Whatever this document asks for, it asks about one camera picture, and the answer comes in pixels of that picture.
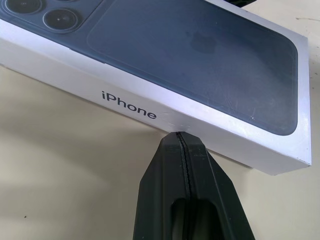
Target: black plastic tool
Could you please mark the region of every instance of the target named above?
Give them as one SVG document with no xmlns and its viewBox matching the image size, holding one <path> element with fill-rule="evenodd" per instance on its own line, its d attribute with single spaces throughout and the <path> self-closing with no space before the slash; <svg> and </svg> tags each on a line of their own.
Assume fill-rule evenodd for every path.
<svg viewBox="0 0 320 240">
<path fill-rule="evenodd" d="M 239 8 L 242 8 L 244 6 L 247 6 L 248 4 L 255 2 L 256 0 L 225 0 L 225 1 L 233 5 L 236 5 Z"/>
<path fill-rule="evenodd" d="M 233 183 L 198 137 L 172 132 L 141 179 L 133 240 L 254 240 Z"/>
</svg>

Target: apple logo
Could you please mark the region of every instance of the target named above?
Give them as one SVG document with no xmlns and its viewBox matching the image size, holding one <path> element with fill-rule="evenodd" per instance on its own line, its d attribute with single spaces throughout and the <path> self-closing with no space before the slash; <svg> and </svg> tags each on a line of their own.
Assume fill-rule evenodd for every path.
<svg viewBox="0 0 320 240">
<path fill-rule="evenodd" d="M 197 52 L 212 54 L 215 51 L 217 42 L 212 36 L 205 36 L 197 31 L 193 34 L 190 45 Z"/>
</svg>

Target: beige surface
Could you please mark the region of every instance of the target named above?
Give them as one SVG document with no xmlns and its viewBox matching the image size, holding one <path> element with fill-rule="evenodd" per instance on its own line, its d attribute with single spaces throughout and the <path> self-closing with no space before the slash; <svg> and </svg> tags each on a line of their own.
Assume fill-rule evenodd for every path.
<svg viewBox="0 0 320 240">
<path fill-rule="evenodd" d="M 257 240 L 317 240 L 320 1 L 259 1 L 247 9 L 310 40 L 313 166 L 269 176 L 213 156 Z M 139 181 L 165 135 L 0 67 L 0 239 L 132 239 Z"/>
</svg>

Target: white table surface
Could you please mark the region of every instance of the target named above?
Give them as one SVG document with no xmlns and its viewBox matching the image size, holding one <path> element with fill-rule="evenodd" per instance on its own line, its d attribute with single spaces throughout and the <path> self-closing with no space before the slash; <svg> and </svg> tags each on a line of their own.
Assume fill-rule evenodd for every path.
<svg viewBox="0 0 320 240">
<path fill-rule="evenodd" d="M 318 240 L 320 1 L 246 9 L 309 38 L 313 166 L 269 176 L 212 155 L 257 240 Z M 0 67 L 0 239 L 131 240 L 139 181 L 165 135 Z"/>
</svg>

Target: white box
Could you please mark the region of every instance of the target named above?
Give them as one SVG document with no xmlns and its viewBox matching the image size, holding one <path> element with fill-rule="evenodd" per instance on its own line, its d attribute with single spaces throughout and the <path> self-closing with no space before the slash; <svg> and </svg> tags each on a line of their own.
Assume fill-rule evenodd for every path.
<svg viewBox="0 0 320 240">
<path fill-rule="evenodd" d="M 297 125 L 292 133 L 271 133 L 1 19 L 0 64 L 164 131 L 188 132 L 208 149 L 270 175 L 310 166 L 307 39 L 224 1 L 209 2 L 278 32 L 295 45 Z"/>
</svg>

